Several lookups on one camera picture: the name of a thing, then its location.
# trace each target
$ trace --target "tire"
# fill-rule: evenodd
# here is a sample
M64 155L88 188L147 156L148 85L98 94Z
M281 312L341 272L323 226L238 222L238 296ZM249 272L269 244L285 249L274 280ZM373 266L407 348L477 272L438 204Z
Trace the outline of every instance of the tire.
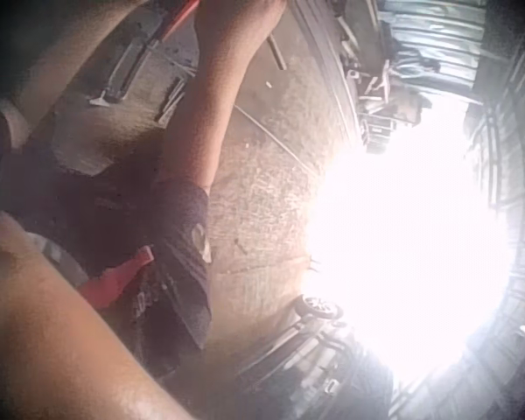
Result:
M318 300L315 304L322 305L328 308L319 309L313 302ZM294 310L300 317L311 314L319 319L340 319L344 315L342 308L334 302L325 301L314 296L300 295L294 302Z

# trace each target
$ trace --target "car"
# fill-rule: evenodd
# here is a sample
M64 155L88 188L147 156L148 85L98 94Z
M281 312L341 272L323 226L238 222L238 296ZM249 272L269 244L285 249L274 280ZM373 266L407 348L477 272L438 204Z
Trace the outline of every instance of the car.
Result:
M199 418L387 419L391 371L342 320L342 309L320 297L294 301L296 322L259 346Z

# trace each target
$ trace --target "concrete floor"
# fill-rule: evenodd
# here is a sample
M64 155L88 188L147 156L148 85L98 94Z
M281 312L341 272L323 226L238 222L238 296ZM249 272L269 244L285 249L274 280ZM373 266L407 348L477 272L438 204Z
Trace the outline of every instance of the concrete floor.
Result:
M288 70L280 71L269 46L263 45L237 104L317 176L308 175L269 136L234 112L209 211L213 327L206 351L185 362L187 378L206 376L213 367L233 366L237 354L287 318L310 261L305 249L309 210L327 164L344 142L335 103L288 10L274 35ZM101 45L56 107L55 155L63 165L88 174L131 152L137 141L163 133L154 117L179 74L163 56L154 54L126 101L111 108L90 107L88 99L101 92L99 81L109 71L106 63L113 59L119 36L120 31ZM187 24L164 50L194 64L191 39L193 26Z

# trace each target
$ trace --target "red handle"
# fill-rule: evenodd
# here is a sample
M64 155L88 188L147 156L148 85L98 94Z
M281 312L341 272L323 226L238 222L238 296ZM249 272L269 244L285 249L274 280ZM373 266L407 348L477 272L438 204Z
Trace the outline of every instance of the red handle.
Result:
M165 41L169 36L174 33L182 24L186 21L191 13L196 11L199 7L200 0L186 0L185 5L179 11L177 16L169 16L165 21L160 25L157 30L158 35L157 39L160 41Z

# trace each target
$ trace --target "bright light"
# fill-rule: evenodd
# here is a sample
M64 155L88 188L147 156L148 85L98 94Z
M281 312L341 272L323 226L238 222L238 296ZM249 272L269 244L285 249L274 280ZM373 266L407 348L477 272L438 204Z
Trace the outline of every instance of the bright light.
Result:
M497 308L510 262L463 159L462 110L426 112L385 155L339 156L308 228L322 273L305 292L342 305L404 382L459 359Z

